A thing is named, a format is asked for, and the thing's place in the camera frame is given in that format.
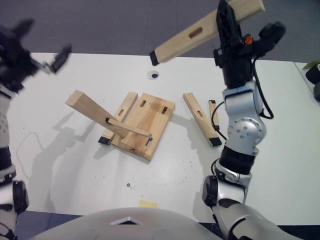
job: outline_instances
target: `black cable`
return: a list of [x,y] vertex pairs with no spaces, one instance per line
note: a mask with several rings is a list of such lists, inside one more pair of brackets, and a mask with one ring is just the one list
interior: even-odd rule
[[258,87],[258,91],[259,91],[259,94],[261,96],[262,102],[263,102],[266,110],[268,111],[268,113],[270,115],[270,116],[266,116],[264,114],[264,111],[262,110],[262,112],[260,113],[260,116],[265,118],[265,119],[273,119],[274,118],[274,113],[272,112],[271,108],[269,107],[269,105],[267,103],[267,100],[265,99],[264,93],[262,92],[262,89],[261,89],[261,86],[260,86],[260,82],[259,82],[259,78],[258,78],[258,75],[257,75],[257,71],[256,71],[256,61],[257,61],[258,58],[259,58],[259,56],[257,56],[253,60],[252,71],[253,71],[253,75],[254,75],[254,78],[255,78],[256,86]]
[[215,116],[215,113],[217,111],[217,109],[222,105],[224,104],[225,102],[220,102],[218,104],[218,106],[215,107],[215,109],[213,110],[213,113],[212,113],[212,116],[211,116],[211,123],[212,123],[212,126],[214,128],[214,130],[224,139],[224,140],[227,140],[227,138],[219,131],[219,128],[217,125],[215,125],[215,121],[214,121],[214,116]]

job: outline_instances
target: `dark object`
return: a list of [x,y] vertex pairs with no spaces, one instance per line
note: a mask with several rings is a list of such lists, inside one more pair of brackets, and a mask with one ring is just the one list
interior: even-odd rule
[[108,139],[108,138],[106,138],[106,137],[104,137],[104,136],[101,136],[101,137],[99,138],[98,143],[100,143],[100,144],[108,144],[109,141],[110,141],[110,139]]
[[119,225],[137,225],[137,224],[133,221],[125,221],[125,222],[119,223]]
[[313,84],[320,82],[320,63],[313,65],[305,74],[306,78]]
[[69,43],[61,50],[61,52],[59,52],[54,57],[54,62],[50,65],[50,69],[54,74],[56,74],[59,71],[59,69],[66,63],[71,52],[72,45]]
[[251,167],[255,162],[255,158],[255,156],[233,151],[227,146],[224,146],[219,162],[223,167],[230,171],[239,174],[249,174]]
[[207,176],[203,183],[202,200],[205,205],[212,208],[217,205],[218,179],[215,175]]
[[157,66],[159,64],[155,51],[149,53],[151,62],[153,66]]
[[320,81],[314,86],[313,94],[314,98],[320,102]]
[[18,93],[24,88],[23,81],[39,70],[56,73],[66,62],[72,50],[71,45],[67,45],[51,65],[37,62],[20,43],[32,28],[33,23],[34,20],[29,18],[20,21],[12,29],[0,25],[0,84],[11,92]]
[[210,140],[212,146],[214,146],[214,147],[222,145],[222,142],[219,137],[209,138],[209,140]]
[[263,57],[272,50],[286,32],[279,21],[268,23],[259,33],[259,40],[249,34],[242,36],[235,12],[225,1],[220,0],[216,24],[221,46],[213,51],[215,65],[222,68],[224,83],[229,89],[244,86],[252,80],[253,57]]
[[215,113],[216,111],[218,110],[218,108],[224,104],[225,102],[220,102],[218,104],[218,106],[215,107],[215,109],[213,110],[213,113],[212,113],[212,116],[211,116],[211,124],[213,126],[213,129],[224,139],[224,140],[227,140],[227,138],[225,137],[225,135],[222,134],[222,132],[220,132],[220,126],[219,125],[215,125],[215,121],[214,121],[214,116],[215,116]]
[[29,198],[25,183],[23,181],[14,181],[12,191],[14,210],[17,215],[19,215],[20,213],[23,213],[29,206]]
[[0,171],[9,168],[12,165],[11,153],[9,147],[0,148]]

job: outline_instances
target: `wooden leg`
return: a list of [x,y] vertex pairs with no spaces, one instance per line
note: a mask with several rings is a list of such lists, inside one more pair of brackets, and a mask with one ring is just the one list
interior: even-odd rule
[[[233,8],[235,19],[238,22],[256,13],[265,11],[262,0],[231,0],[229,4]],[[187,29],[158,46],[150,53],[152,64],[155,66],[159,63],[165,63],[217,37],[219,33],[216,17],[217,10],[209,13]]]
[[196,123],[198,124],[199,128],[201,129],[203,135],[208,140],[211,147],[220,146],[222,144],[221,140],[219,139],[216,131],[211,125],[211,122],[206,117],[204,111],[200,107],[198,101],[196,100],[193,93],[184,93],[183,99],[188,106],[192,116],[194,117]]
[[81,91],[74,91],[65,104],[85,115],[89,119],[95,121],[97,124],[100,124],[106,129],[109,129],[110,131],[119,135],[121,138],[124,138],[128,133],[127,130],[107,123],[107,118],[115,121],[118,120]]
[[[128,95],[125,97],[123,102],[121,103],[119,109],[116,111],[114,117],[121,123],[126,119],[128,113],[134,106],[136,100],[138,98],[138,93],[136,92],[129,92]],[[100,144],[110,144],[111,141],[114,139],[115,133],[110,131],[109,129],[105,129],[98,141]]]

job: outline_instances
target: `black rubber foot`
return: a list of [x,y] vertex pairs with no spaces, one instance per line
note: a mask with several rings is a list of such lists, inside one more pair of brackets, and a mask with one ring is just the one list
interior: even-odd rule
[[222,145],[222,142],[221,142],[220,138],[218,138],[218,137],[210,138],[209,140],[210,140],[212,146],[214,146],[214,147]]
[[102,137],[100,137],[98,143],[108,145],[108,144],[109,144],[109,141],[110,141],[109,138],[106,138],[106,137],[102,136]]
[[159,64],[155,51],[149,53],[151,62],[153,66],[157,66]]

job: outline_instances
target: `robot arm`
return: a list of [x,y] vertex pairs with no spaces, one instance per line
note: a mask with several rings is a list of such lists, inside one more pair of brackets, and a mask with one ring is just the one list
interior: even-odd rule
[[23,181],[15,181],[17,175],[9,150],[7,111],[10,100],[23,89],[23,81],[39,70],[56,73],[67,61],[71,45],[55,56],[52,64],[39,63],[25,50],[20,40],[33,24],[32,19],[21,21],[13,29],[0,25],[0,239],[16,239],[14,231],[17,216],[28,205],[28,194]]
[[[213,54],[227,87],[223,98],[229,117],[229,138],[221,157],[212,164],[213,175],[204,181],[202,199],[212,209],[225,239],[298,239],[245,205],[251,167],[259,153],[256,146],[267,132],[261,117],[273,118],[260,87],[255,61],[273,49],[286,28],[280,22],[269,23],[259,33],[260,40],[253,40],[250,35],[242,37],[234,11],[225,0],[219,2],[216,21],[221,49]],[[264,106],[270,116],[264,115]]]

